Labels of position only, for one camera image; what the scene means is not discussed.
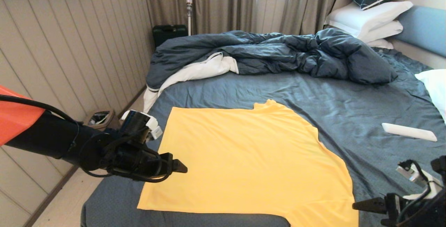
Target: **curtain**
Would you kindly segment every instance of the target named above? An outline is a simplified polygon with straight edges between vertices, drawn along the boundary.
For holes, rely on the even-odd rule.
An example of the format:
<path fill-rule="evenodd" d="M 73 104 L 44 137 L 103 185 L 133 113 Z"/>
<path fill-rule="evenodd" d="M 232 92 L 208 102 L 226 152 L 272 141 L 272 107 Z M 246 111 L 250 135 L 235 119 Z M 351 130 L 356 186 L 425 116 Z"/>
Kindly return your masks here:
<path fill-rule="evenodd" d="M 335 0 L 288 0 L 280 31 L 288 35 L 316 33 L 324 26 Z"/>
<path fill-rule="evenodd" d="M 187 24 L 186 0 L 147 0 L 153 25 Z M 192 31 L 255 31 L 257 0 L 194 0 Z"/>

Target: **blue headboard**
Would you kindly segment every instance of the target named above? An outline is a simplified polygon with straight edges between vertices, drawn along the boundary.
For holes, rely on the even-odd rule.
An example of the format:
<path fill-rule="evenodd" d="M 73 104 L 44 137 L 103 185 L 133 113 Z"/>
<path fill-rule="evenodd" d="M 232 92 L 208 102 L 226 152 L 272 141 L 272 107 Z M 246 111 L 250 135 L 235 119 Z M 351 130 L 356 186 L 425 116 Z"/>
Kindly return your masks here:
<path fill-rule="evenodd" d="M 446 10 L 413 6 L 398 20 L 404 29 L 393 38 L 446 57 Z"/>

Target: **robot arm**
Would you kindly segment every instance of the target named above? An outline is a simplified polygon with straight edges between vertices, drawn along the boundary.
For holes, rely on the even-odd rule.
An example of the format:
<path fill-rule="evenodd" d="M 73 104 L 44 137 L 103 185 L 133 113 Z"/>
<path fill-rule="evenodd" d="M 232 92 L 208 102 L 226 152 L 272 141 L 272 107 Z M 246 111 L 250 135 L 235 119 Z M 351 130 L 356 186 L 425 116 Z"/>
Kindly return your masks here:
<path fill-rule="evenodd" d="M 0 86 L 0 146 L 63 159 L 92 176 L 98 175 L 90 171 L 100 168 L 108 171 L 104 176 L 160 182 L 172 172 L 187 172 L 172 154 L 158 154 L 147 148 L 147 138 L 162 134 L 154 117 L 138 111 L 127 111 L 124 116 L 119 130 L 99 131 L 52 106 L 22 98 Z"/>

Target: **floor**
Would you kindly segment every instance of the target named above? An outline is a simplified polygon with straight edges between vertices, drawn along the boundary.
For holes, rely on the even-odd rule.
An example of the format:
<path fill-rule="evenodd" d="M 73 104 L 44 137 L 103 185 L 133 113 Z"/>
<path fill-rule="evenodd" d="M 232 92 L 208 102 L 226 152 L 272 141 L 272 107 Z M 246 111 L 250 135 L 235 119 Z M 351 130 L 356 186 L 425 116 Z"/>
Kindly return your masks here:
<path fill-rule="evenodd" d="M 143 110 L 143 94 L 130 106 Z M 102 181 L 78 169 L 32 227 L 79 227 L 82 205 Z"/>

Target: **white pillow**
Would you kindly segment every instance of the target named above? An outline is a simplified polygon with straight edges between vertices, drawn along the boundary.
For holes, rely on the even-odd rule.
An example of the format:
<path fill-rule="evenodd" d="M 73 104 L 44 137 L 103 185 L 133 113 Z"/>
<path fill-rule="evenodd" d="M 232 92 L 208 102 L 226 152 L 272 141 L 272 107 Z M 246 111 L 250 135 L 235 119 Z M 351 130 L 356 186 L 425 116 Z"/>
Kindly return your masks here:
<path fill-rule="evenodd" d="M 416 74 L 424 83 L 432 103 L 438 109 L 446 124 L 446 69 L 434 69 Z"/>
<path fill-rule="evenodd" d="M 385 49 L 393 49 L 393 44 L 385 39 L 377 39 L 366 43 L 370 47 L 380 47 Z"/>
<path fill-rule="evenodd" d="M 382 27 L 371 30 L 365 35 L 358 36 L 357 38 L 364 43 L 374 41 L 380 38 L 387 38 L 392 35 L 397 35 L 403 31 L 403 25 L 399 21 L 391 21 L 389 24 Z"/>
<path fill-rule="evenodd" d="M 362 11 L 352 2 L 332 11 L 325 24 L 347 31 L 355 37 L 365 36 L 369 31 L 382 27 L 413 6 L 410 1 L 387 2 Z"/>

